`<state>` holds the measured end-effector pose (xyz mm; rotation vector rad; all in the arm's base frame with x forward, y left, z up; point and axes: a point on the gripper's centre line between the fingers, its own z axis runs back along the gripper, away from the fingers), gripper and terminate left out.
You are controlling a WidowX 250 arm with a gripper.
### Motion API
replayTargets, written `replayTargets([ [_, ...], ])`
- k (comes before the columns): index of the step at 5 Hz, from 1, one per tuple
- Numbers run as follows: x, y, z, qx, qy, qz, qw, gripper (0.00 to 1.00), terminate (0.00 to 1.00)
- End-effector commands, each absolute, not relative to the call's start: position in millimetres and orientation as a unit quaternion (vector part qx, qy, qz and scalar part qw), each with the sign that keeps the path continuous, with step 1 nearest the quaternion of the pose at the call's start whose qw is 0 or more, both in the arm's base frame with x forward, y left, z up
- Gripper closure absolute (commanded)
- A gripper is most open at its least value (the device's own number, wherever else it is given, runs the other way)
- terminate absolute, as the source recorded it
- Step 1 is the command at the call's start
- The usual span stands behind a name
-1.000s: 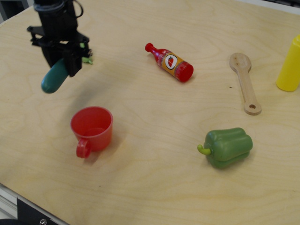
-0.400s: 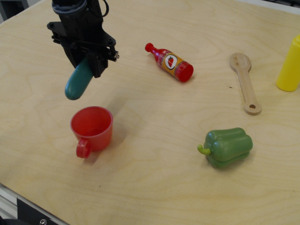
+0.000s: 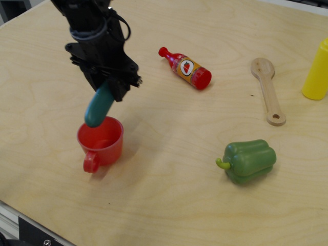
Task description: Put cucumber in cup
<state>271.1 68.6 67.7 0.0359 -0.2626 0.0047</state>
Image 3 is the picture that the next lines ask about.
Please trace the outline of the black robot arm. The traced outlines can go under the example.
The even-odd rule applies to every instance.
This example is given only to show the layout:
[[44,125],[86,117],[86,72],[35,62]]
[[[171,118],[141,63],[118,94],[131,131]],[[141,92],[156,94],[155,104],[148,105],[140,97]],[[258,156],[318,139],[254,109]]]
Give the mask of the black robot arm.
[[75,40],[66,44],[71,62],[80,67],[94,90],[109,85],[115,101],[122,101],[131,86],[139,87],[138,65],[130,59],[121,23],[126,21],[110,7],[110,1],[53,1],[67,19]]

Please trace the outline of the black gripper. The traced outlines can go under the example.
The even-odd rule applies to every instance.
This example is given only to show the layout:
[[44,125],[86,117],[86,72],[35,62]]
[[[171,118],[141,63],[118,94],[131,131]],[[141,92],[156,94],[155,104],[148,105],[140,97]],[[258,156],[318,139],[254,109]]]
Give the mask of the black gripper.
[[91,23],[91,30],[78,30],[70,26],[74,43],[66,44],[72,64],[79,66],[86,80],[97,91],[107,82],[116,102],[122,101],[126,93],[133,87],[142,84],[137,74],[138,65],[124,52],[125,37],[120,23],[126,23],[121,17],[101,17],[97,21],[86,18]]

